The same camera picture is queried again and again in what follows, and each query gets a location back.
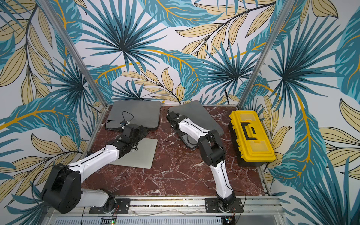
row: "yellow toolbox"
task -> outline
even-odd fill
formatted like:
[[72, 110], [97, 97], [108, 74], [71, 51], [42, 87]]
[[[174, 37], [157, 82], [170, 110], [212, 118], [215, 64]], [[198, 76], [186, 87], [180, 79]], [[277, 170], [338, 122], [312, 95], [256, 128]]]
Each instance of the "yellow toolbox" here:
[[255, 111], [237, 110], [230, 114], [230, 119], [229, 129], [239, 166], [261, 166], [276, 159]]

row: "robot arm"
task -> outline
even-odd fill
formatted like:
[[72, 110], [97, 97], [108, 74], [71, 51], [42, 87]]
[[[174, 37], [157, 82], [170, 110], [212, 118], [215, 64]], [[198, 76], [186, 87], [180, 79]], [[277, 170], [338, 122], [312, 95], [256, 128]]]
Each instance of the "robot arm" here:
[[216, 130], [204, 129], [186, 116], [175, 112], [169, 112], [166, 118], [179, 136], [187, 134], [198, 140], [201, 158], [210, 167], [214, 176], [219, 208], [223, 212], [231, 210], [236, 196], [226, 172], [225, 151], [219, 133]]
[[112, 210], [113, 196], [102, 190], [81, 189], [81, 183], [106, 164], [115, 161], [135, 149], [147, 131], [143, 126], [127, 124], [120, 138], [110, 141], [101, 150], [67, 166], [54, 165], [41, 192], [41, 199], [60, 213], [68, 213], [75, 207], [96, 206]]

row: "gray foam pad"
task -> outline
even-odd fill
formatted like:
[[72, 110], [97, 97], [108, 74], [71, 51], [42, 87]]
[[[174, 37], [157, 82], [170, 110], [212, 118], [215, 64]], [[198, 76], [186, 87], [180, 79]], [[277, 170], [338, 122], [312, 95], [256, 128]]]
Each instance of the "gray foam pad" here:
[[[211, 117], [208, 111], [200, 104], [199, 101], [192, 101], [188, 104], [173, 106], [169, 108], [169, 112], [174, 111], [181, 115], [187, 116], [191, 121], [208, 130], [216, 130], [220, 136], [224, 134], [224, 130], [221, 126]], [[187, 135], [181, 137], [181, 139], [190, 148], [194, 148], [197, 144], [197, 140], [194, 140]]]
[[[155, 129], [159, 126], [160, 106], [158, 101], [138, 101], [138, 100], [119, 100], [114, 102], [110, 114], [107, 118], [105, 128], [109, 130], [117, 130], [121, 128], [123, 121], [122, 113], [124, 111], [131, 113], [134, 118], [130, 123], [144, 126], [146, 128]], [[130, 120], [132, 115], [124, 112], [125, 120]]]

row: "marble surface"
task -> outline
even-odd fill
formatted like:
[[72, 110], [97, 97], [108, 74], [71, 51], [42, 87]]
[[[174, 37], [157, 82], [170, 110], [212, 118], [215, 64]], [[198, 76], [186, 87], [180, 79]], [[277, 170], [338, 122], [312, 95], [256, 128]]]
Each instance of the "marble surface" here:
[[[230, 139], [229, 115], [235, 107], [205, 107], [224, 130], [221, 137], [229, 157], [226, 170], [233, 189], [246, 195], [264, 195], [256, 167], [239, 167]], [[106, 189], [115, 195], [215, 195], [216, 186], [210, 168], [201, 159], [199, 149], [191, 151], [179, 139], [161, 110], [160, 125], [147, 138], [158, 139], [151, 169], [106, 165], [82, 184], [82, 188]], [[120, 132], [107, 131], [102, 124], [91, 151], [103, 148]]]

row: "black mounting plate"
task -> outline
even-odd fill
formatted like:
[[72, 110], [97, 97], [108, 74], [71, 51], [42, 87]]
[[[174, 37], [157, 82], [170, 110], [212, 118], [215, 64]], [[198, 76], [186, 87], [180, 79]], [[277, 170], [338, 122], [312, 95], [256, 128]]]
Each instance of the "black mounting plate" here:
[[[115, 208], [119, 205], [119, 208], [117, 209], [117, 214], [127, 214], [129, 211], [130, 206], [130, 199], [129, 198], [115, 198], [116, 204]], [[89, 214], [106, 214], [101, 208], [99, 207], [91, 207]]]
[[[224, 213], [219, 210], [217, 204], [217, 198], [205, 198], [205, 208], [206, 208], [206, 213]], [[236, 198], [233, 204], [233, 208], [236, 210], [236, 213], [244, 212], [243, 204], [240, 198]]]

